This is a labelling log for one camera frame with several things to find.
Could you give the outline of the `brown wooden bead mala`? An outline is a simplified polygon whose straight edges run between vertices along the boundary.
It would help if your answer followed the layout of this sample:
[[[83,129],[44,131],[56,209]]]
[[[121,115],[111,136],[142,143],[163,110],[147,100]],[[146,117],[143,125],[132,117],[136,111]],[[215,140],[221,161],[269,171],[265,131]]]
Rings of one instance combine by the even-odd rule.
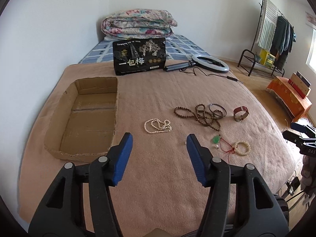
[[[207,111],[204,104],[196,105],[194,111],[183,106],[178,106],[174,108],[174,114],[179,118],[194,119],[200,125],[209,127],[216,132],[221,130],[219,120],[224,117],[223,112],[220,110]]]

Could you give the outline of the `red strap wristwatch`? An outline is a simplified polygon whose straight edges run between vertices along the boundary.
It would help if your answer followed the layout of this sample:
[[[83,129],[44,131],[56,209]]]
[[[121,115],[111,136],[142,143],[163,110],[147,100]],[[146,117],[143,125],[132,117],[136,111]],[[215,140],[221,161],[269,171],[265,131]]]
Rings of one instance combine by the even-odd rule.
[[[233,118],[236,122],[243,121],[249,115],[248,108],[246,106],[240,106],[233,110]]]

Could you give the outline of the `orange cloth covered box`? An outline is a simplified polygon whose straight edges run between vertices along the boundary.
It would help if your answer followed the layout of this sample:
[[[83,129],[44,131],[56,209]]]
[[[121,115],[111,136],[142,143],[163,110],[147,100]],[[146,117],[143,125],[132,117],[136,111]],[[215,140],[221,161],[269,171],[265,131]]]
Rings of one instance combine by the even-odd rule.
[[[288,82],[289,79],[276,76],[267,86],[268,91],[281,99],[292,116],[292,122],[297,122],[300,118],[306,116],[312,106],[308,97],[302,98]]]

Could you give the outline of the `shallow cardboard box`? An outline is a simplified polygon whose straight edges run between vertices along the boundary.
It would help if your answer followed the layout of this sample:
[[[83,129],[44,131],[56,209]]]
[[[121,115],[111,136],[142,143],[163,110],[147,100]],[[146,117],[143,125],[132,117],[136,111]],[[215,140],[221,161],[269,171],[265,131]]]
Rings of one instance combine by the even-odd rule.
[[[46,151],[58,159],[87,163],[107,153],[115,133],[117,89],[114,76],[72,82],[49,122]]]

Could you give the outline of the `dark thin bangle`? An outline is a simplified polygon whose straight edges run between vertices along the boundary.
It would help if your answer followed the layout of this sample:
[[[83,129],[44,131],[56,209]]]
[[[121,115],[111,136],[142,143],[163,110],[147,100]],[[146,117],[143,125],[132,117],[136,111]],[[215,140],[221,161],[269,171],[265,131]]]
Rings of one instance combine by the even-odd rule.
[[[208,105],[208,108],[209,111],[216,117],[223,118],[227,115],[226,109],[219,104],[211,103]]]

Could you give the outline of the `pink blanket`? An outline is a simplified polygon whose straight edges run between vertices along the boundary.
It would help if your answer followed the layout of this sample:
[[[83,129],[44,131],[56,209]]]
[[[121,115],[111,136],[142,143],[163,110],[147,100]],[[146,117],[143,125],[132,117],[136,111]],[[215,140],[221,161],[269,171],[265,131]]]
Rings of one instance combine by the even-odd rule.
[[[232,165],[253,164],[273,193],[291,177],[295,161],[269,113],[241,83],[214,76],[153,70],[118,77],[115,135],[118,144],[129,132],[133,149],[122,181],[110,190],[124,236],[144,236],[159,228],[181,236],[199,227],[208,189],[198,182],[186,137]],[[212,139],[216,132],[194,119],[179,118],[174,108],[219,104],[227,115],[220,135],[228,143],[247,142],[246,156],[227,154]],[[246,106],[249,115],[236,122],[233,110]]]

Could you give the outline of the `yellow crate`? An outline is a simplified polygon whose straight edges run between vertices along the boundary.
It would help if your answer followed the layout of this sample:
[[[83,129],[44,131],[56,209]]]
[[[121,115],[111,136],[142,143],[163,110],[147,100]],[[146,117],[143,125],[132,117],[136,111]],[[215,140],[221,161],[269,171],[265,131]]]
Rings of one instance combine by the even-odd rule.
[[[269,51],[265,50],[265,49],[261,49],[260,51],[260,64],[265,66],[265,67],[269,67],[272,68],[274,65],[274,61],[275,61],[275,56],[273,56]]]

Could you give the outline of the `black snack bag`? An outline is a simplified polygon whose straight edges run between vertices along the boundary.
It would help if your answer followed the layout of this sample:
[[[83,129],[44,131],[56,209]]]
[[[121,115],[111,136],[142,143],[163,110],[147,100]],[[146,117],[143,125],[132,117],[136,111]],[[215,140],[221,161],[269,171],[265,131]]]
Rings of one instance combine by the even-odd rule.
[[[116,75],[162,69],[166,63],[166,39],[130,39],[113,42]]]

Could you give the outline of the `dark hanging clothes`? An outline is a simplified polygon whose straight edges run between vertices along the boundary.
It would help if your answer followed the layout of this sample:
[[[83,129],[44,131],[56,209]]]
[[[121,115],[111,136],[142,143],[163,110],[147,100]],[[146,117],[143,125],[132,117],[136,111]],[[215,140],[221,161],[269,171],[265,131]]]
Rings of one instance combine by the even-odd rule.
[[[278,16],[270,53],[275,57],[274,66],[282,71],[295,42],[294,27],[284,18]]]

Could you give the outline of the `blue checked bed sheet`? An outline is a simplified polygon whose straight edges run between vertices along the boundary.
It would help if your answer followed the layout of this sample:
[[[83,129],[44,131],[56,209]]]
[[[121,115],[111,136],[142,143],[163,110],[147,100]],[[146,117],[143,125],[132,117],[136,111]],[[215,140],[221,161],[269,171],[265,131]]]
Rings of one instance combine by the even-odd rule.
[[[118,39],[106,36],[97,44],[79,64],[92,64],[113,61],[113,42]],[[170,60],[189,60],[193,55],[209,56],[204,49],[183,35],[172,35],[166,38],[166,58]]]

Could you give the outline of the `black clothes rack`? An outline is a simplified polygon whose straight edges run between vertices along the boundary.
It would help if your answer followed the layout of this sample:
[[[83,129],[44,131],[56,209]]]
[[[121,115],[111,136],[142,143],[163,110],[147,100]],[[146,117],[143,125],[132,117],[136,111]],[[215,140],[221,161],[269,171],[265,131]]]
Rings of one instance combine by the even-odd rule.
[[[238,67],[284,76],[285,63],[296,42],[294,26],[271,0],[261,0],[259,20],[250,49],[242,51]]]

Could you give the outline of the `folded floral quilt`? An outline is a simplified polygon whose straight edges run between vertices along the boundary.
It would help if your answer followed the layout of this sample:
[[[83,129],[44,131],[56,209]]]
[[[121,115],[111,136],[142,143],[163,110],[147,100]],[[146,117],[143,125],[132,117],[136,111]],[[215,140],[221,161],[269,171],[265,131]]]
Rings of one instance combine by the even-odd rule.
[[[116,11],[103,19],[101,31],[118,39],[166,38],[178,23],[167,10]]]

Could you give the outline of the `striped hanging towel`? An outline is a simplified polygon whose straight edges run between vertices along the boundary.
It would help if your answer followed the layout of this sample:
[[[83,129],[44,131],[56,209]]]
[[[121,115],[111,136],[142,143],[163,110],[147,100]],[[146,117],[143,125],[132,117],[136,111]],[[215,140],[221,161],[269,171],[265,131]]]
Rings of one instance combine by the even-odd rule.
[[[278,8],[271,0],[263,0],[259,30],[255,43],[258,47],[269,51],[272,46],[278,18]]]

